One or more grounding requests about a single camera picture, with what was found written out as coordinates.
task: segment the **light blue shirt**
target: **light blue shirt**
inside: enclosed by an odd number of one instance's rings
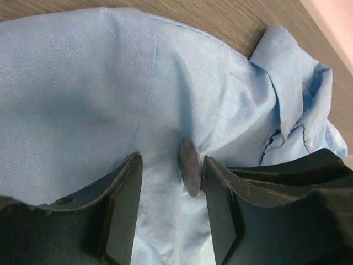
[[[206,199],[178,151],[189,136],[226,166],[347,146],[327,120],[332,70],[271,26],[250,60],[187,25],[133,9],[0,23],[0,194],[52,203],[143,156],[132,264],[214,265]]]

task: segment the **shirt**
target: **shirt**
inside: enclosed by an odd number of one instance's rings
[[[225,166],[347,155],[332,70],[278,25],[247,60],[167,18],[84,9],[1,22],[0,53],[0,194],[52,203],[139,152],[132,264],[215,264],[205,196],[180,178],[184,136]]]

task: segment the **wooden table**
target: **wooden table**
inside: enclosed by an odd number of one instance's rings
[[[90,7],[132,7],[204,30],[250,57],[266,28],[281,24],[334,73],[330,121],[353,153],[353,75],[300,0],[0,0],[0,21]]]

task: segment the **black plastic part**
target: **black plastic part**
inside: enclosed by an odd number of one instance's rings
[[[322,149],[276,166],[204,159],[217,265],[353,264],[353,172]]]
[[[141,182],[136,155],[52,205],[0,197],[0,264],[130,264]]]

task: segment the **shirt button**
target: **shirt button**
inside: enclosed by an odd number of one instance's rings
[[[308,147],[309,147],[310,150],[314,150],[315,144],[314,144],[314,141],[312,139],[308,139],[307,144],[308,144]]]
[[[289,132],[291,131],[291,127],[289,126],[288,123],[284,124],[283,129],[284,129],[286,135],[288,135]]]

